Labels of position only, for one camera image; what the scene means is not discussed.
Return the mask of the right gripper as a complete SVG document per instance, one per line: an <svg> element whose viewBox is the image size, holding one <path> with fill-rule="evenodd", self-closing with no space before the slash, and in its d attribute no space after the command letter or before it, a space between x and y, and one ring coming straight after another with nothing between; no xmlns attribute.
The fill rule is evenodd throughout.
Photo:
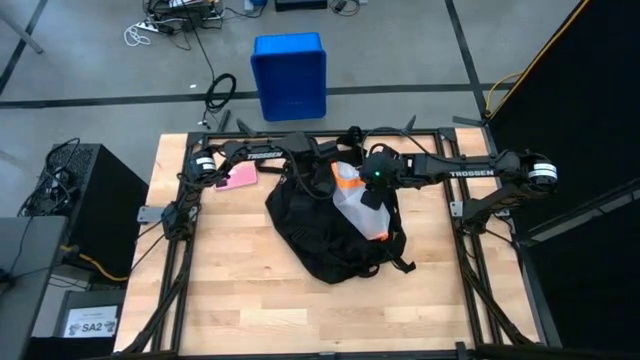
<svg viewBox="0 0 640 360"><path fill-rule="evenodd" d="M398 189L402 169L399 152L386 144L374 144L362 164L362 181L368 190L363 192L360 202L372 210L379 210L383 196L374 191Z"/></svg>

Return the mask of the mesh pouch with orange zipper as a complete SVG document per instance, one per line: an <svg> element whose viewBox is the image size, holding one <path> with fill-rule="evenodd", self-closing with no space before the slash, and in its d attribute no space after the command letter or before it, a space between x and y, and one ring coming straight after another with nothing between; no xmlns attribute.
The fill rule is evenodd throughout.
<svg viewBox="0 0 640 360"><path fill-rule="evenodd" d="M361 200L366 185L359 171L349 163L331 164L336 182L333 203L340 213L369 241L386 241L389 237L390 214L384 206L374 210Z"/></svg>

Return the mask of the black backpack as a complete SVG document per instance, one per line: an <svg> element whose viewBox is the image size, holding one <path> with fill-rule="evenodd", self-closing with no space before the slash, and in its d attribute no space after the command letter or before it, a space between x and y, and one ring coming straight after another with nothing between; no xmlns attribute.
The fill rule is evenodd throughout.
<svg viewBox="0 0 640 360"><path fill-rule="evenodd" d="M312 170L312 178L323 185L335 180L332 163ZM271 171L281 175L265 201L273 226L313 277L328 284L369 278L386 262L404 273L416 269L413 262L402 259L407 236L395 191L382 203L391 217L388 239L369 241L335 207L333 195L311 198L297 185L286 162Z"/></svg>

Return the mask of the pink smartphone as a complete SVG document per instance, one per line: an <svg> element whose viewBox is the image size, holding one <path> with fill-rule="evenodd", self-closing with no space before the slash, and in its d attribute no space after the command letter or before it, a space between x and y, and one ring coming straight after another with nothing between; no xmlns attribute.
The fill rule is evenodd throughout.
<svg viewBox="0 0 640 360"><path fill-rule="evenodd" d="M229 177L218 182L215 189L217 191L226 191L254 185L257 182L258 172L255 164L253 162L246 162L236 165L229 172Z"/></svg>

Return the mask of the blue plastic bin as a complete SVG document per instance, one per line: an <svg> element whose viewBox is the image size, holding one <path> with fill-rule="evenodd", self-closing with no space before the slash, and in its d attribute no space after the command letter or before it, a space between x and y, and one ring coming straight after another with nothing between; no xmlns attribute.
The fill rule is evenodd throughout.
<svg viewBox="0 0 640 360"><path fill-rule="evenodd" d="M319 33L258 36L251 66L266 121L326 115L327 55Z"/></svg>

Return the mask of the black flat box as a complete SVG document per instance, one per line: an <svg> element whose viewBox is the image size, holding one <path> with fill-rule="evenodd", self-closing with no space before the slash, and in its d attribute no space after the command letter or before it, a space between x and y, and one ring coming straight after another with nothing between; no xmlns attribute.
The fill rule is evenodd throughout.
<svg viewBox="0 0 640 360"><path fill-rule="evenodd" d="M328 0L274 0L274 4L277 12L328 8Z"/></svg>

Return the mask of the black partition with yellow edge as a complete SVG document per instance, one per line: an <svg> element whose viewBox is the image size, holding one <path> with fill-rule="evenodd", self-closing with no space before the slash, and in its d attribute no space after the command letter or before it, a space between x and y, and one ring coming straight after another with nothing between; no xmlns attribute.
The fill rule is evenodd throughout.
<svg viewBox="0 0 640 360"><path fill-rule="evenodd" d="M512 217L560 344L640 360L640 0L581 0L489 122L557 191Z"/></svg>

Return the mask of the black computer tower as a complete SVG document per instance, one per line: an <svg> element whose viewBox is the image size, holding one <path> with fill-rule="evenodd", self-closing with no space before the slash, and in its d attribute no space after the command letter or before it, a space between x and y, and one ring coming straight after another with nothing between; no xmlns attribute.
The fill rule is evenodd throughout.
<svg viewBox="0 0 640 360"><path fill-rule="evenodd" d="M102 144L56 144L45 156L28 212L65 216L57 261L105 279L125 278L133 261L147 183Z"/></svg>

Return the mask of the black storage box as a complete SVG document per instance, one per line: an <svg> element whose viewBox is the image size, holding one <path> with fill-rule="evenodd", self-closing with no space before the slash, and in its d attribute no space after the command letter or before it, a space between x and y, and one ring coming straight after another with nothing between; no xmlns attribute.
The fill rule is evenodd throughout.
<svg viewBox="0 0 640 360"><path fill-rule="evenodd" d="M54 327L34 332L24 360L84 360L108 357L113 353L115 335L110 338L64 338L63 327L71 309L116 305L118 323L124 304L124 290L66 291L56 312Z"/></svg>

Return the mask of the white SA2 label sign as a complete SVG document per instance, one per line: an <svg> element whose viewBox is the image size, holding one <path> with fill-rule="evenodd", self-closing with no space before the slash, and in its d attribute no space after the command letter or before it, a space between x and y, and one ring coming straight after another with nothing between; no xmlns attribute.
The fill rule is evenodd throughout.
<svg viewBox="0 0 640 360"><path fill-rule="evenodd" d="M63 327L64 338L110 338L115 335L116 305L71 309Z"/></svg>

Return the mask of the grey table leg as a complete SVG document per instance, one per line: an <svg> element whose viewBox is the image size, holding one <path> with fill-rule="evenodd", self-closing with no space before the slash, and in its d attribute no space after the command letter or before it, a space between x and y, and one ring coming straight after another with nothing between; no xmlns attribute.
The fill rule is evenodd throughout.
<svg viewBox="0 0 640 360"><path fill-rule="evenodd" d="M26 30L17 24L8 13L0 7L0 20L6 23L27 45L29 45L37 54L42 54L44 49L31 37Z"/></svg>

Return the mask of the grey desk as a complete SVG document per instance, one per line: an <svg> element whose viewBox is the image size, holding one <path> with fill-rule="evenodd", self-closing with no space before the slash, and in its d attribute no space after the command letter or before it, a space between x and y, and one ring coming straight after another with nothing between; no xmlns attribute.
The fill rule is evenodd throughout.
<svg viewBox="0 0 640 360"><path fill-rule="evenodd" d="M64 216L0 217L0 360L20 360L67 227Z"/></svg>

